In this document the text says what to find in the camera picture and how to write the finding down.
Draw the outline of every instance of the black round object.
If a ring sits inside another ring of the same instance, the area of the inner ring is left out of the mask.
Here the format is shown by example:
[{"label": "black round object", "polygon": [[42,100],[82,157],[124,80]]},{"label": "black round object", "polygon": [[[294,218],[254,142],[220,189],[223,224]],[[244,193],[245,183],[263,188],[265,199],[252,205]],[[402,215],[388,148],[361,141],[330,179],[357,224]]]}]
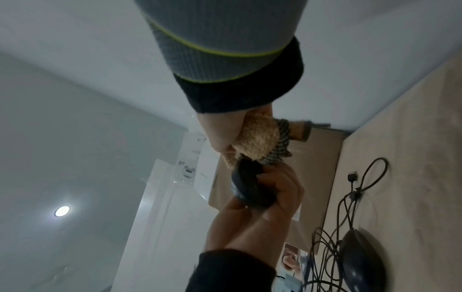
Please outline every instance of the black round object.
[{"label": "black round object", "polygon": [[276,192],[257,180],[263,173],[263,166],[258,161],[241,159],[231,173],[231,190],[251,208],[266,209],[276,201]]},{"label": "black round object", "polygon": [[339,244],[339,270],[351,291],[384,292],[385,266],[379,254],[356,229],[351,229]]}]

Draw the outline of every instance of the computer mouse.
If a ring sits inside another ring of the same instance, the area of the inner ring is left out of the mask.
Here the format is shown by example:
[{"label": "computer mouse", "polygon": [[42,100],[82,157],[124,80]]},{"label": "computer mouse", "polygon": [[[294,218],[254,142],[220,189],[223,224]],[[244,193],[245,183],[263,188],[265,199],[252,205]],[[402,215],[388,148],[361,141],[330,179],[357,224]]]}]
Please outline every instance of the computer mouse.
[{"label": "computer mouse", "polygon": [[263,165],[248,158],[241,159],[231,173],[231,190],[250,208],[267,209],[276,201],[275,190],[260,184],[257,175]]},{"label": "computer mouse", "polygon": [[340,242],[338,267],[352,292],[385,291],[384,263],[358,230],[351,229]]}]

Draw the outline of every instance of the desk surface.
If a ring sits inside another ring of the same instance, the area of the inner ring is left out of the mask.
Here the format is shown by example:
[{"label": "desk surface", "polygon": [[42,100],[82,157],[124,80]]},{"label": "desk surface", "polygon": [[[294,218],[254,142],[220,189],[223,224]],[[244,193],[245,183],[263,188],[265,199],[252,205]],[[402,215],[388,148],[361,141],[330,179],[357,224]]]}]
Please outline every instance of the desk surface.
[{"label": "desk surface", "polygon": [[[389,171],[364,193],[354,227],[367,235],[384,260],[388,291],[460,291],[462,54],[344,141],[326,231],[335,229],[337,204],[350,190],[347,174],[357,171],[361,177],[380,156],[390,161]],[[365,185],[382,169],[377,163]],[[346,231],[347,224],[340,238]]]}]

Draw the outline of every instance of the dark sleeve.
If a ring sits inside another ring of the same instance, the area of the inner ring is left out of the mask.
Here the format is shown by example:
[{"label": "dark sleeve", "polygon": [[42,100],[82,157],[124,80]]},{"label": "dark sleeve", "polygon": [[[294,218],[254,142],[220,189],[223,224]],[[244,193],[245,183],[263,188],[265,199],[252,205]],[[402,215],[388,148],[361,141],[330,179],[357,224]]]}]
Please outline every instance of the dark sleeve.
[{"label": "dark sleeve", "polygon": [[276,271],[237,250],[218,250],[199,256],[199,265],[186,292],[270,292]]}]

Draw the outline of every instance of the black cable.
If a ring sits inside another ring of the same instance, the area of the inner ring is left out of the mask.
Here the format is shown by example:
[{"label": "black cable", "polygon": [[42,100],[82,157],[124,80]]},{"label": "black cable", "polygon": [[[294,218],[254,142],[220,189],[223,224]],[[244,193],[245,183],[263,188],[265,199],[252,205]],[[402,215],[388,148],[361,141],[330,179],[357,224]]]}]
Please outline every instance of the black cable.
[{"label": "black cable", "polygon": [[[382,173],[370,185],[368,185],[366,187],[363,187],[364,180],[365,180],[369,170],[378,161],[383,161],[384,164],[385,164]],[[379,158],[375,159],[374,161],[372,161],[372,163],[366,168],[366,171],[362,175],[361,182],[360,182],[358,188],[354,188],[353,182],[350,181],[351,182],[350,193],[346,194],[340,200],[340,202],[338,203],[338,206],[337,206],[337,218],[336,218],[337,219],[337,227],[334,229],[334,231],[332,232],[331,235],[329,235],[325,230],[323,230],[320,227],[318,227],[318,228],[316,228],[314,230],[314,232],[313,232],[313,234],[311,236],[311,248],[310,248],[310,251],[309,251],[309,256],[310,256],[310,259],[311,259],[310,260],[310,263],[311,263],[310,271],[312,271],[312,273],[313,273],[313,280],[306,282],[302,287],[300,287],[300,291],[302,291],[303,288],[305,288],[306,286],[312,285],[311,286],[311,292],[313,292],[314,289],[315,289],[314,284],[317,284],[316,292],[321,292],[321,291],[322,292],[332,292],[333,288],[336,288],[337,292],[340,292],[340,291],[347,292],[344,288],[342,288],[342,283],[343,283],[342,274],[339,273],[339,277],[337,279],[334,277],[334,267],[336,265],[340,264],[340,260],[339,260],[339,257],[338,257],[339,256],[338,247],[339,247],[339,244],[341,242],[339,240],[339,231],[340,231],[340,228],[343,226],[343,224],[346,221],[348,221],[349,229],[353,229],[353,222],[354,222],[354,218],[355,218],[356,207],[357,207],[358,201],[361,199],[362,194],[366,190],[368,190],[371,187],[373,187],[374,185],[376,185],[385,176],[385,174],[386,174],[386,172],[388,170],[388,166],[389,166],[389,163],[388,163],[387,159],[383,158],[383,157],[379,157]],[[350,203],[348,205],[347,205],[347,198],[350,199]],[[342,205],[345,208],[346,214],[345,214],[345,217],[340,222],[340,208],[341,208]],[[316,245],[319,245],[319,248],[321,248],[322,244],[324,245],[324,249],[322,251],[322,257],[321,257],[321,268],[318,270],[318,267],[316,265],[316,261],[314,259],[314,247]],[[329,273],[328,270],[327,270],[327,263],[328,263],[328,261],[330,259],[332,259],[332,266],[331,266],[331,271]],[[327,275],[327,277],[330,279],[330,281],[322,280],[324,274]],[[329,288],[325,289],[323,287],[323,285],[329,285]]]}]

